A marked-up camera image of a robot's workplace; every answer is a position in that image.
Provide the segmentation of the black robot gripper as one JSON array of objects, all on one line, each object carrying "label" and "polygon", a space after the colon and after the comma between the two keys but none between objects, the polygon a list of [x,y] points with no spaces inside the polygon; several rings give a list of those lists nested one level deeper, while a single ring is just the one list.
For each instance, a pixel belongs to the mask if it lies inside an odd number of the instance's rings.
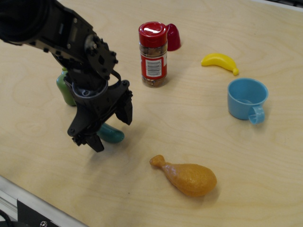
[{"label": "black robot gripper", "polygon": [[102,152],[104,146],[97,131],[112,115],[127,125],[131,124],[133,94],[129,86],[129,81],[122,80],[111,86],[106,83],[99,90],[69,87],[77,112],[67,132],[75,144],[88,145],[95,152]]}]

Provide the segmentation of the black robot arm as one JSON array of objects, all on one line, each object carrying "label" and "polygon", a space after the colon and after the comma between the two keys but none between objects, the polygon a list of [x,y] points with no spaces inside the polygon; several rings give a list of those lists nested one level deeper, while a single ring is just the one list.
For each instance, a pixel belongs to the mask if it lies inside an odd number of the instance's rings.
[{"label": "black robot arm", "polygon": [[101,152],[97,132],[112,115],[132,122],[130,83],[114,70],[116,53],[75,11],[56,0],[3,0],[0,38],[49,52],[67,70],[63,80],[77,107],[68,134],[77,145]]}]

